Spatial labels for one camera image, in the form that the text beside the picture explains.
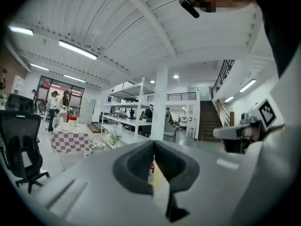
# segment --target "ceiling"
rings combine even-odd
[[[170,74],[181,73],[181,82],[187,83],[217,78],[216,62],[201,61],[248,53],[255,14],[256,6],[250,5],[194,19],[178,0],[27,0],[11,25],[33,29],[35,35],[10,36],[27,64],[86,80],[95,89],[142,75],[154,79],[162,64],[172,67]],[[62,48],[59,40],[98,59]]]

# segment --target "checkered tablecloth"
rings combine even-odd
[[[84,151],[85,155],[92,153],[86,125],[81,124],[70,127],[68,123],[64,122],[63,130],[58,127],[53,131],[51,146],[53,151],[58,153],[78,151]]]

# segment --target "black pants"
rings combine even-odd
[[[50,122],[49,122],[49,126],[48,126],[48,131],[53,131],[52,122],[55,117],[55,112],[58,113],[58,110],[53,110],[53,109],[49,110]]]

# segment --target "fluorescent light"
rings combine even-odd
[[[251,85],[253,85],[256,82],[256,80],[251,80],[250,83],[248,83],[245,87],[243,87],[239,92],[244,92],[245,90],[247,90]]]
[[[64,76],[65,76],[65,77],[67,77],[67,78],[74,79],[74,80],[76,80],[76,81],[80,81],[80,82],[83,82],[83,83],[85,83],[85,81],[83,81],[83,80],[80,80],[80,79],[78,79],[78,78],[74,78],[74,77],[72,77],[72,76],[69,76],[69,75],[67,75],[67,74],[64,74]]]
[[[225,102],[229,102],[229,101],[231,101],[233,99],[234,99],[234,96],[231,96],[230,98],[226,99]]]
[[[74,45],[71,45],[71,44],[69,44],[69,43],[67,43],[67,42],[64,42],[64,41],[62,41],[62,40],[60,40],[60,41],[58,42],[58,44],[59,44],[60,46],[64,47],[64,48],[70,49],[70,50],[72,50],[72,51],[74,51],[74,52],[77,52],[77,53],[79,53],[79,54],[81,54],[81,55],[87,56],[87,57],[89,57],[89,58],[91,58],[91,59],[93,59],[93,60],[96,60],[96,59],[97,59],[97,56],[95,56],[95,55],[93,55],[93,54],[91,54],[91,53],[89,53],[89,52],[87,52],[87,51],[85,51],[85,50],[82,50],[81,48],[78,48],[78,47],[76,47],[76,46],[74,46]]]
[[[10,26],[9,29],[13,32],[19,32],[19,33],[24,33],[24,34],[33,36],[33,30],[31,30],[31,29],[19,28],[19,27],[13,27],[13,26]]]
[[[34,65],[34,64],[31,64],[31,66],[37,67],[37,68],[42,69],[42,70],[47,70],[47,71],[49,71],[47,68],[42,67],[42,66],[38,66],[38,65]]]

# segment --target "black railing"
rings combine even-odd
[[[212,98],[216,95],[216,93],[222,87],[222,84],[224,83],[225,79],[227,78],[228,74],[230,73],[230,70],[232,69],[234,62],[235,62],[235,60],[224,60],[220,74],[218,75],[216,83],[211,90]]]
[[[148,101],[154,101],[155,96],[147,96]],[[179,94],[167,94],[167,101],[175,101],[175,100],[197,100],[196,92],[191,93],[179,93]]]

